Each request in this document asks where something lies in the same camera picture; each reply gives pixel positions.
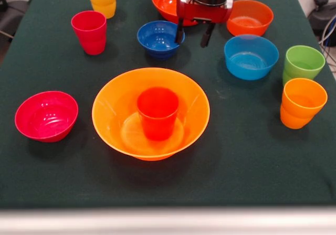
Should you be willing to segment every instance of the dark green tablecloth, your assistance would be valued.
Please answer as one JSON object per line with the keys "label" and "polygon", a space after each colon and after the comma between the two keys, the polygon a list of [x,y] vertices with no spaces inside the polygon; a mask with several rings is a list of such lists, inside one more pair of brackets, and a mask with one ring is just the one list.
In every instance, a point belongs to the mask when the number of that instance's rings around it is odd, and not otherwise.
{"label": "dark green tablecloth", "polygon": [[[259,81],[226,69],[226,26],[200,47],[204,25],[186,28],[178,54],[161,62],[144,54],[137,30],[162,19],[151,0],[118,0],[108,20],[106,50],[88,56],[70,20],[88,0],[33,0],[0,67],[0,207],[227,206],[336,204],[336,85],[328,66],[316,80],[329,94],[325,108],[301,130],[279,119],[285,51],[318,48],[297,0],[258,0],[275,14],[265,37],[280,59]],[[144,162],[108,147],[91,120],[93,100],[113,77],[135,68],[165,67],[198,82],[210,105],[209,125],[190,148]],[[72,132],[59,143],[23,137],[14,114],[29,96],[70,93],[79,104]]]}

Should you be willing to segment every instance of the red bowl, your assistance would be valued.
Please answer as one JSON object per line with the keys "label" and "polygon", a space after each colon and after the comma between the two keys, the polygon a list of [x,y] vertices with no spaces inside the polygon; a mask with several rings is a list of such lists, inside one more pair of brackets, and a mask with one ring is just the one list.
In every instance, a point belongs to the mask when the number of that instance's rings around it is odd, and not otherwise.
{"label": "red bowl", "polygon": [[38,93],[25,100],[15,114],[15,126],[24,136],[40,142],[57,142],[70,132],[78,105],[64,92]]}
{"label": "red bowl", "polygon": [[[176,24],[179,22],[176,13],[176,0],[152,0],[152,2],[166,20]],[[192,22],[190,20],[183,21],[183,26],[194,26],[196,24],[197,22]]]}

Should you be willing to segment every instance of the light blue bowl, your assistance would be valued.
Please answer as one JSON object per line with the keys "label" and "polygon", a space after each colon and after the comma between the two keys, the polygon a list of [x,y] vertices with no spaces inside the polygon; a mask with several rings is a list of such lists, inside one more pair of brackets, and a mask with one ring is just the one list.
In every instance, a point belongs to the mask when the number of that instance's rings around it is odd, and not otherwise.
{"label": "light blue bowl", "polygon": [[138,30],[138,41],[153,58],[168,59],[173,56],[179,44],[175,43],[177,25],[167,21],[153,21]]}
{"label": "light blue bowl", "polygon": [[257,80],[266,76],[279,59],[277,47],[264,37],[240,35],[224,47],[226,67],[234,76]]}

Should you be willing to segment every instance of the pink bowl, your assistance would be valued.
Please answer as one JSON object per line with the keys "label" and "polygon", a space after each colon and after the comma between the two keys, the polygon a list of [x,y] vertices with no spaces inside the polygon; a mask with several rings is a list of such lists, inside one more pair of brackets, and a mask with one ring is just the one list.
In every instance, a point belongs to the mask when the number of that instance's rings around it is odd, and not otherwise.
{"label": "pink bowl", "polygon": [[64,92],[38,93],[25,100],[15,114],[15,126],[24,136],[40,142],[57,142],[70,132],[78,105]]}

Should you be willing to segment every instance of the orange bowl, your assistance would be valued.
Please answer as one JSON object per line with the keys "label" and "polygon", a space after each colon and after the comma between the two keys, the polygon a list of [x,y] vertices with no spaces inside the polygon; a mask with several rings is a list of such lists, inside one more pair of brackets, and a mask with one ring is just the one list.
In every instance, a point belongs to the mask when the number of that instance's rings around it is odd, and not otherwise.
{"label": "orange bowl", "polygon": [[[137,113],[137,98],[150,87],[166,87],[178,96],[177,120],[165,141],[148,140]],[[189,147],[204,132],[210,116],[209,101],[191,78],[163,68],[125,72],[109,81],[92,107],[93,125],[115,150],[146,161],[158,161]]]}
{"label": "orange bowl", "polygon": [[[166,20],[176,24],[179,22],[176,13],[176,0],[152,0],[152,2]],[[196,24],[197,22],[192,22],[190,20],[183,21],[183,26],[193,26]]]}
{"label": "orange bowl", "polygon": [[273,11],[267,5],[254,0],[237,0],[233,2],[232,13],[226,25],[234,36],[262,36],[273,18]]}

